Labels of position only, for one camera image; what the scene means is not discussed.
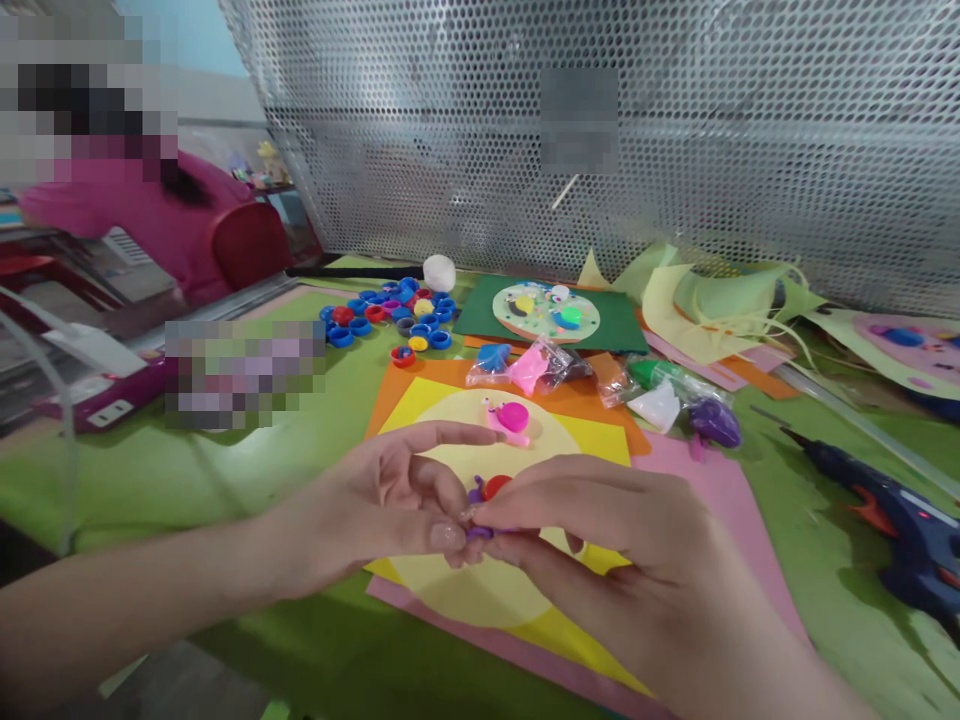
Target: red chair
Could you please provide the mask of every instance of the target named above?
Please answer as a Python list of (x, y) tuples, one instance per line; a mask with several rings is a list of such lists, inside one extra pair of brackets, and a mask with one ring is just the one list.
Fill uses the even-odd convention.
[(269, 203), (227, 210), (213, 221), (207, 242), (220, 272), (236, 292), (293, 265), (287, 231)]
[[(117, 300), (59, 260), (46, 255), (29, 255), (19, 247), (0, 246), (0, 285), (15, 293), (23, 292), (24, 288), (30, 285), (27, 279), (30, 274), (42, 275), (47, 280), (60, 283), (98, 312), (122, 307)], [(25, 310), (20, 303), (6, 295), (0, 295), (0, 310), (24, 330), (35, 335), (50, 329), (32, 312)]]

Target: metal mesh screen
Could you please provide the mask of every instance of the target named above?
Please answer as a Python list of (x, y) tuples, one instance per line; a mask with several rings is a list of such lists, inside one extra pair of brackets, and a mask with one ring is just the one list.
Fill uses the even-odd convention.
[[(799, 257), (831, 298), (960, 316), (956, 2), (221, 5), (329, 250), (570, 280), (591, 245), (613, 277), (668, 240), (707, 271)], [(549, 68), (617, 82), (612, 171), (555, 210)]]

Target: person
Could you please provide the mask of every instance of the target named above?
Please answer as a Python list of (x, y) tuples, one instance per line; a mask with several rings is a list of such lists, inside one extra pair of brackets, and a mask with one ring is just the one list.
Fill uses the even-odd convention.
[(82, 238), (123, 229), (173, 277), (184, 310), (229, 295), (205, 240), (221, 213), (254, 201), (252, 190), (179, 151), (176, 136), (145, 134), (150, 120), (127, 109), (135, 99), (100, 86), (102, 67), (23, 63), (17, 70), (18, 109), (69, 136), (71, 151), (46, 165), (55, 182), (18, 193), (24, 224)]
[(119, 227), (173, 277), (189, 307), (230, 294), (206, 239), (219, 215), (254, 201), (245, 184), (183, 151), (155, 161), (74, 159), (69, 175), (69, 181), (41, 183), (20, 195), (25, 225), (83, 238)]
[[(685, 720), (875, 717), (781, 622), (685, 481), (561, 456), (468, 507), (453, 471), (420, 455), (503, 440), (442, 421), (385, 433), (262, 515), (71, 557), (0, 590), (0, 711), (49, 707), (144, 653), (320, 592), (373, 558), (443, 553), (452, 567), (484, 555), (519, 567)], [(468, 543), (470, 522), (531, 532)], [(597, 575), (541, 540), (543, 527), (631, 564)]]

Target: purple clay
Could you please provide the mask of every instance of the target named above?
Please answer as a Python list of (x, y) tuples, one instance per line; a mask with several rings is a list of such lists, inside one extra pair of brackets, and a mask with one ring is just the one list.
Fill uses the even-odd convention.
[(470, 542), (471, 540), (473, 540), (473, 538), (478, 538), (478, 537), (483, 538), (484, 540), (492, 540), (493, 530), (491, 530), (490, 528), (484, 528), (484, 527), (480, 527), (479, 525), (476, 525), (467, 531), (467, 542)]
[(726, 448), (740, 447), (743, 437), (733, 411), (716, 398), (703, 398), (689, 408), (690, 426)]
[(477, 503), (483, 502), (483, 478), (479, 475), (474, 475), (473, 480), (477, 483), (477, 489), (467, 493), (467, 501), (471, 505), (476, 505)]

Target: green table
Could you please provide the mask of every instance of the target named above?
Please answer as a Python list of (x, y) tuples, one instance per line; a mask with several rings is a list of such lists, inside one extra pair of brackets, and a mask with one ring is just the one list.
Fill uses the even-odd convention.
[[(359, 261), (344, 259), (340, 264)], [(473, 276), (461, 278), (464, 295)], [(376, 281), (324, 281), (360, 290)], [(343, 298), (299, 297), (276, 320), (315, 318)], [(324, 384), (300, 409), (253, 432), (219, 435), (163, 426), (159, 404), (117, 430), (81, 438), (77, 546), (243, 517), (319, 475), (360, 442), (396, 335), (375, 330), (359, 347), (331, 350)], [(443, 353), (467, 355), (462, 342)], [(822, 656), (887, 718), (960, 716), (960, 656), (926, 616), (893, 600), (873, 569), (886, 543), (844, 509), (851, 499), (818, 478), (757, 405), (859, 455), (949, 510), (948, 498), (868, 438), (808, 398), (775, 403), (753, 388), (737, 395), (745, 442), (732, 456), (754, 489), (800, 615)], [(887, 432), (954, 476), (944, 448), (957, 430), (877, 414)], [(56, 427), (8, 438), (0, 457), (0, 515), (49, 548), (62, 525), (63, 441)], [(602, 718), (605, 711), (365, 594), (360, 573), (315, 597), (281, 603), (200, 633), (194, 640), (278, 697), (323, 717)]]

